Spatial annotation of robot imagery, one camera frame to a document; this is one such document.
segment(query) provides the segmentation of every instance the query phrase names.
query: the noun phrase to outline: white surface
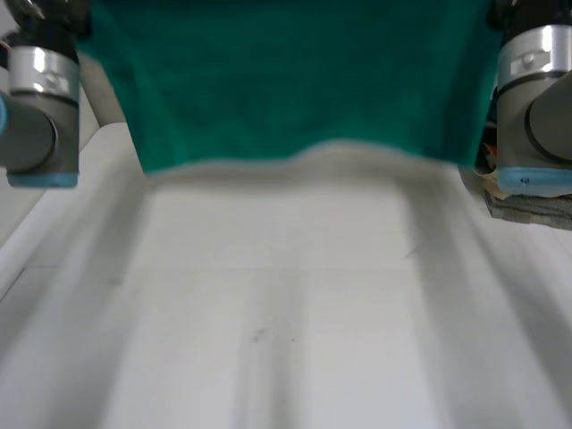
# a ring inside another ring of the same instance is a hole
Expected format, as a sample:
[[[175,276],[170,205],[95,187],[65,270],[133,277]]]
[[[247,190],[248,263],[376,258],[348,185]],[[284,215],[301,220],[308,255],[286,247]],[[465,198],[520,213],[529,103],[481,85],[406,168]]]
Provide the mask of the white surface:
[[[0,302],[0,427],[572,427],[570,233],[366,147],[147,185],[116,124],[83,159]]]
[[[0,0],[0,36],[16,28],[4,1]],[[0,91],[8,90],[8,71],[0,68]],[[80,92],[80,146],[85,147],[99,125],[83,89]],[[0,169],[0,246],[38,202],[41,189],[14,189],[8,184],[4,169]]]

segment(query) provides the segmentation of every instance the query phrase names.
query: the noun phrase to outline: green towel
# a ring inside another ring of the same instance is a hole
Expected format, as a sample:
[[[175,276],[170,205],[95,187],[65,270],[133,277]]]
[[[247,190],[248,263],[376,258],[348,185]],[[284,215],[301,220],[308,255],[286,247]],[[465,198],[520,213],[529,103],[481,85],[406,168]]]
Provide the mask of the green towel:
[[[500,37],[488,0],[92,0],[80,48],[145,172],[360,139],[471,164]]]

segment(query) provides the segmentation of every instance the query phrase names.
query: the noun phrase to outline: blue ring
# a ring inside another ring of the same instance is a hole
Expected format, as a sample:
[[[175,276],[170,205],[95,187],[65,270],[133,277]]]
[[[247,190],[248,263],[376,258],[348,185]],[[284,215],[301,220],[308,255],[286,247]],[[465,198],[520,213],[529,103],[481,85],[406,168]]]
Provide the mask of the blue ring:
[[[8,107],[4,101],[4,96],[0,95],[0,136],[8,128]]]
[[[15,188],[75,188],[76,172],[49,172],[48,174],[7,174],[8,183]]]

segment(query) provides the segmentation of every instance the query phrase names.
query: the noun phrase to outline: silver joint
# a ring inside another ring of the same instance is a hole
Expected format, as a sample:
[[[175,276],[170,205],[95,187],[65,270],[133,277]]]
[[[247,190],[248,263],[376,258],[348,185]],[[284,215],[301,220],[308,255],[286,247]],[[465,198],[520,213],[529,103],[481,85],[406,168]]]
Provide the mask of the silver joint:
[[[17,46],[8,58],[10,92],[29,91],[80,102],[80,67],[71,59],[37,46]]]
[[[508,42],[499,55],[499,90],[538,73],[572,70],[572,27],[547,25]]]

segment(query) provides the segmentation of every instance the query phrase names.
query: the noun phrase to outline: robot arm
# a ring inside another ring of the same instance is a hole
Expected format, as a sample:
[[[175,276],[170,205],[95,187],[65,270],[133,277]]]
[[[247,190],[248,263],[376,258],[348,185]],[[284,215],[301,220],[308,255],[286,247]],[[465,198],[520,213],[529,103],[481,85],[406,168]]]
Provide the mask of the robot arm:
[[[7,1],[21,25],[4,44],[10,94],[0,93],[0,166],[13,186],[77,184],[80,67],[75,37],[80,25],[71,25],[63,4],[72,4],[74,13],[78,4],[88,11],[85,1]]]
[[[498,175],[510,193],[572,193],[572,1],[497,0]]]

